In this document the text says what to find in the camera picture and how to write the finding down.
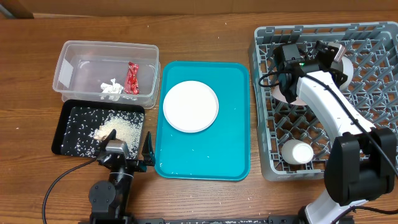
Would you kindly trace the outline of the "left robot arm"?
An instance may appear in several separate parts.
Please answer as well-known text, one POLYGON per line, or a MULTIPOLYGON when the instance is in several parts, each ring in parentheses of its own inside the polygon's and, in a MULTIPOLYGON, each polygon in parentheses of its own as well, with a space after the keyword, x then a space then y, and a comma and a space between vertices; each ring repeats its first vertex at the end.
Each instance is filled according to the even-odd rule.
POLYGON ((151 133, 146 135, 142 160, 128 159, 128 152, 127 143, 116 138, 115 129, 97 147, 96 161, 110 173, 108 180, 95 183, 89 191, 90 223, 139 223, 126 208, 134 174, 155 166, 151 133))

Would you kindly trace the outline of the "red snack wrapper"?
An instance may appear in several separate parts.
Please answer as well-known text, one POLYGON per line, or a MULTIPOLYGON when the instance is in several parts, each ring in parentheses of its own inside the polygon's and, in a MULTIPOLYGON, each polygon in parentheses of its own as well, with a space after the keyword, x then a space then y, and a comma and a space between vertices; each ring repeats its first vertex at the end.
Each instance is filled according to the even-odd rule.
POLYGON ((139 94, 139 84, 137 81, 137 73, 139 70, 138 64, 129 62, 127 75, 124 83, 124 92, 126 94, 138 95, 139 94))

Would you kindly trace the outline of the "pink shallow bowl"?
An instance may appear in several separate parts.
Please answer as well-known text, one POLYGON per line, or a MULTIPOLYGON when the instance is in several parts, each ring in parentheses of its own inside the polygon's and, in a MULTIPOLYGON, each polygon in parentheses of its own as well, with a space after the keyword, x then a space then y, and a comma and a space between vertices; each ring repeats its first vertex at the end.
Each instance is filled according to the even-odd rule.
MULTIPOLYGON (((284 103, 287 103, 285 96, 280 92, 279 86, 275 86, 273 91, 272 91, 272 96, 284 103)), ((307 104, 301 100, 299 97, 296 97, 296 100, 290 103, 291 105, 297 105, 297 106, 306 106, 307 104)))

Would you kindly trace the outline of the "white cup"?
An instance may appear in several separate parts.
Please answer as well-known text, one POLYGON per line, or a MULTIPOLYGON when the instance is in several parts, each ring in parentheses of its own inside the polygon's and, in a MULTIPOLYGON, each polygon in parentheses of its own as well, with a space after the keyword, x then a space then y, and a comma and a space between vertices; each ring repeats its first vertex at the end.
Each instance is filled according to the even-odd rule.
POLYGON ((283 160, 292 165, 306 164, 314 156, 313 148, 309 144, 296 139, 286 141, 281 153, 283 160))

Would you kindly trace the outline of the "white napkin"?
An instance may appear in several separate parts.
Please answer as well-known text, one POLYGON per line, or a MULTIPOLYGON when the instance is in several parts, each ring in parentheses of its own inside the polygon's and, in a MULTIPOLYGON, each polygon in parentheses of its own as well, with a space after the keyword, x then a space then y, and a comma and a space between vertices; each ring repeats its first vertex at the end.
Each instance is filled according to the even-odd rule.
POLYGON ((109 100, 111 101, 118 101, 120 96, 119 94, 122 93, 124 87, 116 82, 115 78, 110 79, 111 84, 102 83, 100 88, 102 89, 102 93, 110 93, 109 100))

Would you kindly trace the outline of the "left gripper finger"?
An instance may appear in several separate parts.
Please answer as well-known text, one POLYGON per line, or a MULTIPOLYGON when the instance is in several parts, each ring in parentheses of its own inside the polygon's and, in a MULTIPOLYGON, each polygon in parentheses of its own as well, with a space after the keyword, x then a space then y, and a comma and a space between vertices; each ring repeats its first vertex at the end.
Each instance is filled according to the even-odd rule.
POLYGON ((147 132, 141 154, 143 156, 145 165, 155 165, 155 154, 152 146, 152 135, 149 131, 147 132))
POLYGON ((114 142, 116 140, 116 130, 113 129, 98 145, 98 154, 109 154, 115 151, 114 142))

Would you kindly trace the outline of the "grey metal bowl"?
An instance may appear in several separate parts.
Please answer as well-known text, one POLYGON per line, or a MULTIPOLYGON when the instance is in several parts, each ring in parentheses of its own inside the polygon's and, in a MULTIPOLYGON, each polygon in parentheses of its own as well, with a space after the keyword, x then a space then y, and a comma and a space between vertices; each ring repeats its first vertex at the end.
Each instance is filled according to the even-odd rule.
POLYGON ((333 62, 331 67, 343 72, 347 76, 347 80, 339 86, 340 91, 347 89, 353 79, 354 73, 354 68, 351 60, 343 56, 340 62, 333 62))

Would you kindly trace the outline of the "rice food waste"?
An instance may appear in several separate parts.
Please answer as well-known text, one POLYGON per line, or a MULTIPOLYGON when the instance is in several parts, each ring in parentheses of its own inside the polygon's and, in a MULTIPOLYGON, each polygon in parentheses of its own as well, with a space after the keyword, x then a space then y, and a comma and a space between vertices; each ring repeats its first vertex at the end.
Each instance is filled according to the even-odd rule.
POLYGON ((127 143, 128 159, 139 150, 144 114, 139 112, 73 107, 63 134, 60 153, 94 157, 96 148, 113 129, 116 139, 127 143))

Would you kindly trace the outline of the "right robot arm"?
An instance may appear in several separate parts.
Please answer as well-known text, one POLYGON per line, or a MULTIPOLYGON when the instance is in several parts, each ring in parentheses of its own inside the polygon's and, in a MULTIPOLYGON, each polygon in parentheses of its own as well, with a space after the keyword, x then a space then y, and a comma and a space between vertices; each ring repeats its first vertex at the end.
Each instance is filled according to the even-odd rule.
POLYGON ((366 202, 393 191, 397 178, 397 138, 377 128, 342 94, 353 65, 343 45, 316 42, 314 56, 298 44, 272 52, 278 87, 287 103, 302 100, 323 125, 332 150, 324 171, 325 190, 303 207, 302 223, 338 223, 353 210, 370 210, 366 202))

